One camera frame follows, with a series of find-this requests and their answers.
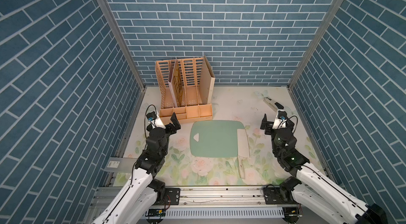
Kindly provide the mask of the green cutting board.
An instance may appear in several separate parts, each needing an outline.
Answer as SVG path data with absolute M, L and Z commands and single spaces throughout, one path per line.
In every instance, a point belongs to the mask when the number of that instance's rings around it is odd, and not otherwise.
M 245 129 L 239 121 L 206 120 L 195 122 L 190 133 L 190 151 L 195 157 L 237 157 L 237 132 Z

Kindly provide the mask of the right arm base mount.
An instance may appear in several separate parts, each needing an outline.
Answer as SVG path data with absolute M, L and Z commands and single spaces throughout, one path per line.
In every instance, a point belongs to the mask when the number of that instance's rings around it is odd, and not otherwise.
M 286 188 L 265 187 L 263 188 L 264 200 L 266 205 L 295 205 L 296 202 L 292 193 Z

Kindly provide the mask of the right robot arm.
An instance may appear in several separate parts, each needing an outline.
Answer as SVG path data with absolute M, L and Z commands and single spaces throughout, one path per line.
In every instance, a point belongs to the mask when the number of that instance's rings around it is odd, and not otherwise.
M 280 199 L 295 201 L 330 224 L 386 224 L 387 214 L 351 195 L 321 173 L 296 149 L 295 124 L 284 110 L 272 122 L 263 117 L 260 129 L 271 136 L 272 153 L 290 176 L 279 186 Z

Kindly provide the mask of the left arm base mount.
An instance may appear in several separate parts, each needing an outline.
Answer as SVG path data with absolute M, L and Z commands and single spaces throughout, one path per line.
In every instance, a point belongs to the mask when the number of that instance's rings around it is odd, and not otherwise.
M 178 206 L 180 200 L 180 188 L 165 188 L 157 193 L 154 206 Z

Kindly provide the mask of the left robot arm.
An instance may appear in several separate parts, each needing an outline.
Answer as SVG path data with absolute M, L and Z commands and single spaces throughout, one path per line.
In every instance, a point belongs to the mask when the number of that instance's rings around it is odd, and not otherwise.
M 92 221 L 93 224 L 136 224 L 142 217 L 156 216 L 148 223 L 158 224 L 166 216 L 171 205 L 179 203 L 179 189 L 166 192 L 166 184 L 155 177 L 165 163 L 169 150 L 169 137 L 181 129 L 176 114 L 170 123 L 163 125 L 154 113 L 146 115 L 151 123 L 146 127 L 149 136 L 143 150 L 132 166 L 128 182 L 107 208 Z

